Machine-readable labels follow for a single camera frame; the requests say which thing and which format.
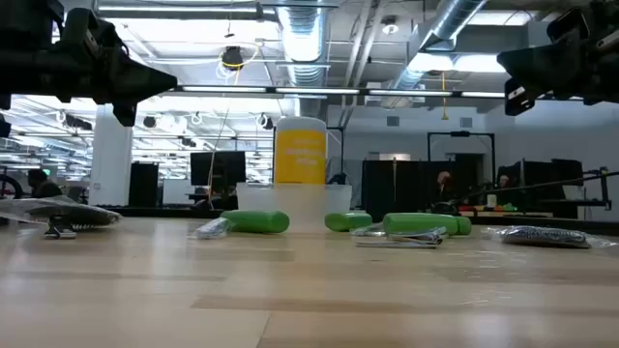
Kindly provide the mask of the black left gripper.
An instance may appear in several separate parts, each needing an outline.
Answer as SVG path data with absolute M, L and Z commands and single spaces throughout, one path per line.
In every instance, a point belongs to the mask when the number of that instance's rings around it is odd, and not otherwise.
M 175 75 L 135 62 L 113 24 L 92 10 L 64 11 L 58 1 L 1 2 L 1 103 L 13 94 L 61 102 L 112 103 L 123 127 L 135 124 L 137 103 L 178 86 Z

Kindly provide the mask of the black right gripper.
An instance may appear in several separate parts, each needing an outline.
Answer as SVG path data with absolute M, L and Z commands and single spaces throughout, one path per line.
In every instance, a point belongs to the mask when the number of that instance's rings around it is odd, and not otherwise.
M 551 92 L 584 104 L 618 103 L 618 1 L 590 1 L 568 9 L 546 29 L 551 44 L 504 51 L 497 62 L 511 77 L 504 110 L 517 116 Z

